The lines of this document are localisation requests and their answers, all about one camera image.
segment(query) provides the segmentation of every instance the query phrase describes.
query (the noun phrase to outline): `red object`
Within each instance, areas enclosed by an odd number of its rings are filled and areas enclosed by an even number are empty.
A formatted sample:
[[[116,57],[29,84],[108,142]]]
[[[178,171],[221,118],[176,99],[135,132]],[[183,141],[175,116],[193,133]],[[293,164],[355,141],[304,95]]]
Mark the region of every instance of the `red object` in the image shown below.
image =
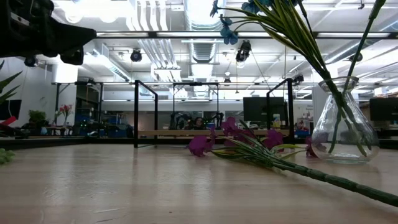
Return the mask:
[[[3,121],[1,124],[9,126],[16,120],[17,120],[17,118],[15,116],[12,116],[12,117],[8,118],[7,120]]]

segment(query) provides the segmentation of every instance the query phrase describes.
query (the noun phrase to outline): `table surface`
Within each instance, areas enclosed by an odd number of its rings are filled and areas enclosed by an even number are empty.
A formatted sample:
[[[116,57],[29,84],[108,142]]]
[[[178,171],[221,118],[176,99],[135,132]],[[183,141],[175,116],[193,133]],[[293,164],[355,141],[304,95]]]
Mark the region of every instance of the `table surface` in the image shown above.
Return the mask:
[[[16,151],[0,167],[0,223],[398,223],[398,208],[362,195],[183,147]],[[362,166],[293,161],[398,195],[398,151]]]

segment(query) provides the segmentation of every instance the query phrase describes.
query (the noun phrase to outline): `computer monitor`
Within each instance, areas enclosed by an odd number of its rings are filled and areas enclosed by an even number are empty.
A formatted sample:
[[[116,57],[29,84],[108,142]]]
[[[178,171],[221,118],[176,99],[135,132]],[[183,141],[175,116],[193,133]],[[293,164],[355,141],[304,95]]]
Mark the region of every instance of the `computer monitor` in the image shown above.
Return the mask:
[[[283,97],[271,97],[271,113],[279,114],[280,120],[286,120],[285,99]],[[245,121],[267,121],[267,98],[244,97],[243,119]]]
[[[398,121],[398,98],[369,100],[372,121]]]

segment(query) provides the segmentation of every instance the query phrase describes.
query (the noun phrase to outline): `glass vase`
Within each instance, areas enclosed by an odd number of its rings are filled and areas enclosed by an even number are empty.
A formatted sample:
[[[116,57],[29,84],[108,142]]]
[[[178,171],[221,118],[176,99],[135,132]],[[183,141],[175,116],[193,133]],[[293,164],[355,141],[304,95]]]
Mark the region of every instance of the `glass vase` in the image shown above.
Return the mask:
[[[358,80],[338,77],[319,83],[329,94],[311,139],[312,149],[320,159],[361,164],[379,151],[377,134],[351,94]]]

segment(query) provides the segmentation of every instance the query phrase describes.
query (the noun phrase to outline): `clear glass vase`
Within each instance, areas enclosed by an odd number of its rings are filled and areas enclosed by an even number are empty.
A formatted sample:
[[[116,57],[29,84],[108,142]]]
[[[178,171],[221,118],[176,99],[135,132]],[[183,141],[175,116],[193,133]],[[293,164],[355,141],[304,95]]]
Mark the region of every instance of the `clear glass vase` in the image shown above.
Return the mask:
[[[379,151],[377,134],[351,94],[358,80],[338,77],[319,83],[329,94],[311,138],[312,149],[320,159],[365,163]]]

